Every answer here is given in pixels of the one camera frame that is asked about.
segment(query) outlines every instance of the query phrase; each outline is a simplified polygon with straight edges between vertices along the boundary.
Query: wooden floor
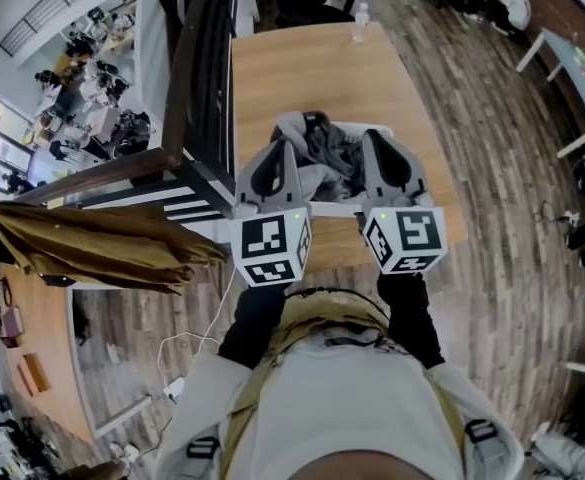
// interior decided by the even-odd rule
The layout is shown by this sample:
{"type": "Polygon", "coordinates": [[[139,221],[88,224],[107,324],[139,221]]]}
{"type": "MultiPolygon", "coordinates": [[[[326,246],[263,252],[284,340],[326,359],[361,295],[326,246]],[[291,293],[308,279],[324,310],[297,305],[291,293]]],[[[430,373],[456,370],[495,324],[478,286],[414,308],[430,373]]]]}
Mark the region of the wooden floor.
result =
{"type": "MultiPolygon", "coordinates": [[[[544,200],[557,214],[585,213],[571,176],[575,159],[555,157],[570,138],[564,111],[535,62],[523,76],[514,70],[525,48],[489,26],[449,8],[439,11],[429,0],[372,0],[371,14],[388,31],[425,102],[468,222],[468,242],[452,248],[427,276],[445,354],[467,369],[526,441],[541,421],[565,410],[584,381],[570,377],[562,362],[585,362],[585,270],[564,247],[562,228],[534,218],[544,200]]],[[[222,289],[230,273],[228,266],[222,289]]],[[[64,467],[107,459],[109,441],[131,441],[142,451],[157,443],[171,412],[155,364],[159,344],[183,330],[205,331],[219,302],[218,276],[200,271],[182,297],[83,294],[92,338],[80,349],[80,361],[94,411],[111,414],[140,393],[155,401],[97,447],[35,414],[61,450],[64,467]],[[118,347],[119,364],[106,343],[118,347]]],[[[376,276],[371,267],[342,269],[303,284],[377,298],[376,276]]],[[[235,280],[214,336],[228,328],[240,290],[235,280]]],[[[163,365],[170,380],[185,374],[197,347],[198,340],[186,336],[169,342],[163,365]]],[[[15,402],[18,415],[34,413],[15,402]]],[[[144,456],[132,476],[151,477],[154,456],[144,456]]]]}

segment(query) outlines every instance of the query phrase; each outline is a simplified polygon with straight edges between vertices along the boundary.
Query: gray cloth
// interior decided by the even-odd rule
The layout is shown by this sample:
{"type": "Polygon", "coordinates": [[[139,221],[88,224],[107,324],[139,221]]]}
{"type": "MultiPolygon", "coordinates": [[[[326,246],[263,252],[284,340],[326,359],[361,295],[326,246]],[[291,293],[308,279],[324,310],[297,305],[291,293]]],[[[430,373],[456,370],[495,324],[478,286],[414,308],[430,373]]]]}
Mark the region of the gray cloth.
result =
{"type": "Polygon", "coordinates": [[[271,141],[285,138],[294,146],[306,200],[340,202],[364,190],[360,142],[347,141],[325,114],[288,112],[276,125],[271,141]]]}

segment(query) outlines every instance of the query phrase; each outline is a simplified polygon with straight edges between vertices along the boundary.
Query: brown jacket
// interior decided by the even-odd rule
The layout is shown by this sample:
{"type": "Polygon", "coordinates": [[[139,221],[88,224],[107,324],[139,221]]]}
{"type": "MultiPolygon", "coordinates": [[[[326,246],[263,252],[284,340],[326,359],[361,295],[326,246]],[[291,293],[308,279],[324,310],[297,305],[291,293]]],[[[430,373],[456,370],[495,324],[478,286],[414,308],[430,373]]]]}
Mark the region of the brown jacket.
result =
{"type": "Polygon", "coordinates": [[[0,202],[0,239],[26,272],[170,293],[193,263],[219,263],[214,242],[169,221],[161,205],[48,210],[0,202]]]}

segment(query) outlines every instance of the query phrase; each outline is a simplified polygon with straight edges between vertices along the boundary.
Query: wooden desk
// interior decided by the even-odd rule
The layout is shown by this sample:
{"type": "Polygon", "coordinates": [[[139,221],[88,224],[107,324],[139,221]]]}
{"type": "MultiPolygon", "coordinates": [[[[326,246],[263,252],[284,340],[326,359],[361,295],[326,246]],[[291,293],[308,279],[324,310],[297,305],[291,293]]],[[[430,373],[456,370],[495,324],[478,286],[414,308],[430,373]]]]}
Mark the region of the wooden desk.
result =
{"type": "MultiPolygon", "coordinates": [[[[6,349],[10,376],[23,398],[43,414],[85,442],[93,443],[115,426],[140,411],[151,401],[144,397],[112,416],[106,422],[94,421],[85,395],[74,338],[72,290],[47,286],[36,275],[10,265],[0,266],[12,292],[12,305],[18,306],[24,332],[20,346],[6,349]],[[36,354],[49,389],[30,396],[17,371],[23,354],[36,354]]],[[[7,311],[1,301],[1,313],[7,311]]]]}
{"type": "MultiPolygon", "coordinates": [[[[423,102],[378,23],[365,42],[352,24],[296,27],[232,41],[239,164],[270,141],[276,117],[320,110],[333,121],[382,124],[419,157],[430,192],[445,211],[448,244],[467,239],[465,219],[447,161],[423,102]]],[[[312,220],[306,272],[373,263],[355,219],[312,220]]]]}

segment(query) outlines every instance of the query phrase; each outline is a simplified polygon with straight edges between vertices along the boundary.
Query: plastic bottle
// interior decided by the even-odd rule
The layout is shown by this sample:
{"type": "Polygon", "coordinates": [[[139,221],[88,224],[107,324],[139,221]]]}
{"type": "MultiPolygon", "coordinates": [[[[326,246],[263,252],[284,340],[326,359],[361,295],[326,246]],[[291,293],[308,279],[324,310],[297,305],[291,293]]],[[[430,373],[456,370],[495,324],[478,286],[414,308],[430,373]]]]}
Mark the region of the plastic bottle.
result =
{"type": "Polygon", "coordinates": [[[365,29],[369,22],[368,4],[361,2],[359,10],[354,15],[354,34],[352,37],[355,43],[362,43],[365,40],[365,29]]]}

